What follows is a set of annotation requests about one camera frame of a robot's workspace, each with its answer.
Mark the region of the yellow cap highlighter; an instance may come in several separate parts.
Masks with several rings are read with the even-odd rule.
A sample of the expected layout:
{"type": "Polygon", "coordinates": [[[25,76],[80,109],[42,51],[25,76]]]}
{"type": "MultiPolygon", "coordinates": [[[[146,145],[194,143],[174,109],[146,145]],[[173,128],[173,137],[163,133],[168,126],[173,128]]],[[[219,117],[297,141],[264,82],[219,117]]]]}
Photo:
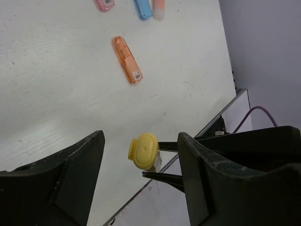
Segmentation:
{"type": "Polygon", "coordinates": [[[143,133],[138,138],[133,138],[128,159],[141,170],[159,172],[162,158],[157,137],[152,133],[143,133]]]}

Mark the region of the orange cap highlighter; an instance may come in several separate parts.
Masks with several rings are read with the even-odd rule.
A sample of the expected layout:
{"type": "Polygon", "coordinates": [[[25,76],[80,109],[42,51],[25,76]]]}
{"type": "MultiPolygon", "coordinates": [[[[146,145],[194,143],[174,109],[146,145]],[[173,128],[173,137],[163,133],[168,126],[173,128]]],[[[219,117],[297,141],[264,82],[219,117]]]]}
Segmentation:
{"type": "Polygon", "coordinates": [[[157,20],[163,20],[165,16],[165,0],[153,0],[153,17],[157,20]]]}

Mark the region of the blue correction tape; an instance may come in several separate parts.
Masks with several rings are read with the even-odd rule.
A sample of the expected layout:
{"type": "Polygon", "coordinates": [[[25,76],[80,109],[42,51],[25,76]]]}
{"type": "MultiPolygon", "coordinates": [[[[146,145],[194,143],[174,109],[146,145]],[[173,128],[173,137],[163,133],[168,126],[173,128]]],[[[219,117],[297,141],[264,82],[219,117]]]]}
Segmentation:
{"type": "Polygon", "coordinates": [[[145,21],[153,16],[150,2],[148,0],[134,0],[138,16],[145,21]]]}

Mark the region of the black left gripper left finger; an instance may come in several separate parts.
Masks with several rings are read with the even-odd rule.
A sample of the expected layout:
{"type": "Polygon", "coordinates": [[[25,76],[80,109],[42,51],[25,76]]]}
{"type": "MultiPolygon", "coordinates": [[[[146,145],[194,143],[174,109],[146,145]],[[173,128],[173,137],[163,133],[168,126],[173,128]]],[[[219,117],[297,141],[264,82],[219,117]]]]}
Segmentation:
{"type": "Polygon", "coordinates": [[[85,226],[105,145],[95,131],[79,142],[0,173],[3,226],[85,226]]]}

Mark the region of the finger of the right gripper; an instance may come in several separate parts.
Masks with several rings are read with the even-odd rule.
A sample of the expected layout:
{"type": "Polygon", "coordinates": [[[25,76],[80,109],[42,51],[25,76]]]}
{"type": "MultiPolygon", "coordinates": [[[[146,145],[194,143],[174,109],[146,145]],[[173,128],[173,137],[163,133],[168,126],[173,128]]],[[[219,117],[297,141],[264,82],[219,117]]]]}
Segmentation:
{"type": "Polygon", "coordinates": [[[159,142],[158,146],[161,151],[173,152],[173,153],[178,152],[177,142],[159,142]]]}
{"type": "Polygon", "coordinates": [[[142,172],[144,178],[156,180],[162,183],[169,184],[179,191],[184,191],[183,179],[181,175],[156,173],[156,172],[142,172]]]}

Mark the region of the pink correction tape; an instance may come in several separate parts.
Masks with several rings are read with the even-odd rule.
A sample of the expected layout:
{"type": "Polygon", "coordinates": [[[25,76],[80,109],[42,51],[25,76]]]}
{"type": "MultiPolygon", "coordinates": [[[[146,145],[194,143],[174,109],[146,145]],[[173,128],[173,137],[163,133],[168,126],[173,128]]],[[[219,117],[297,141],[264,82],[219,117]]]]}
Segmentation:
{"type": "Polygon", "coordinates": [[[115,6],[114,0],[95,0],[95,3],[102,12],[108,12],[115,6]]]}

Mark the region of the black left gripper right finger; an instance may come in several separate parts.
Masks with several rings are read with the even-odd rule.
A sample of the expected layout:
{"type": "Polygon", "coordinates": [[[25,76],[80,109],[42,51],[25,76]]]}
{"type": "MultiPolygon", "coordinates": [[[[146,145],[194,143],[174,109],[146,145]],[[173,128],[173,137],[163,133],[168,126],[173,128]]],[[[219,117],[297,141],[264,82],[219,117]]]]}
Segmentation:
{"type": "Polygon", "coordinates": [[[298,226],[301,132],[281,126],[177,139],[193,226],[298,226]]]}

